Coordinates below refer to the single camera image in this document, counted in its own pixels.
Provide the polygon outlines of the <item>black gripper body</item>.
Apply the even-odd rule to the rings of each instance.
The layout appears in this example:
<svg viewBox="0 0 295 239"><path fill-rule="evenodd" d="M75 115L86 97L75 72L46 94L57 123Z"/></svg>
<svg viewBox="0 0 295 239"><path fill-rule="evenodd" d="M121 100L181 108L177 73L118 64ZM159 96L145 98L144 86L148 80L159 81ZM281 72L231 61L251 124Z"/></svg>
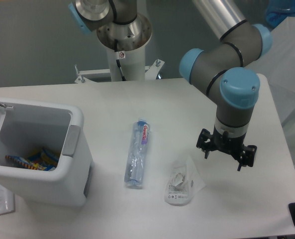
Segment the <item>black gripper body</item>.
<svg viewBox="0 0 295 239"><path fill-rule="evenodd" d="M213 136L210 141L210 151L220 151L231 156L240 156L244 154L244 138L246 133L239 137L230 137L229 132L220 133L216 127L213 130Z"/></svg>

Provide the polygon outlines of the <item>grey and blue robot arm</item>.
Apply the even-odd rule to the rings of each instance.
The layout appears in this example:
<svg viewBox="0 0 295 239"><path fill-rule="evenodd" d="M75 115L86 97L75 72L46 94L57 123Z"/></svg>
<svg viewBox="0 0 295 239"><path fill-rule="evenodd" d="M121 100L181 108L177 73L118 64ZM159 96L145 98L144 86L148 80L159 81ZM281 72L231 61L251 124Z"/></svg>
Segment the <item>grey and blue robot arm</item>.
<svg viewBox="0 0 295 239"><path fill-rule="evenodd" d="M260 79L246 66L269 51L272 36L250 24L231 0L196 0L194 5L220 41L205 52L189 50L179 64L180 75L216 106L213 132L203 129L197 147L205 154L231 155L239 167L253 166L257 147L244 138L258 100ZM85 34L96 32L106 48L113 81L145 79L145 45L151 38L149 20L135 0L74 0L68 6Z"/></svg>

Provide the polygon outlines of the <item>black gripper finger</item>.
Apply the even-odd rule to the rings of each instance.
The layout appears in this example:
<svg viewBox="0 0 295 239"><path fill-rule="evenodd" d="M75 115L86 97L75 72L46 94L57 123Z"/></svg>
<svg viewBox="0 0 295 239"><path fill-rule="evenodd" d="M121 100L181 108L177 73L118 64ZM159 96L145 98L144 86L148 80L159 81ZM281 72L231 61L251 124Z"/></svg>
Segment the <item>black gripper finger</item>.
<svg viewBox="0 0 295 239"><path fill-rule="evenodd" d="M237 171L240 171L242 167L253 167L255 161L255 154L257 151L257 146L255 145L242 145L242 152L238 160L239 165Z"/></svg>
<svg viewBox="0 0 295 239"><path fill-rule="evenodd" d="M213 151L213 134L203 128L199 134L196 147L204 152L204 158L207 159L210 152Z"/></svg>

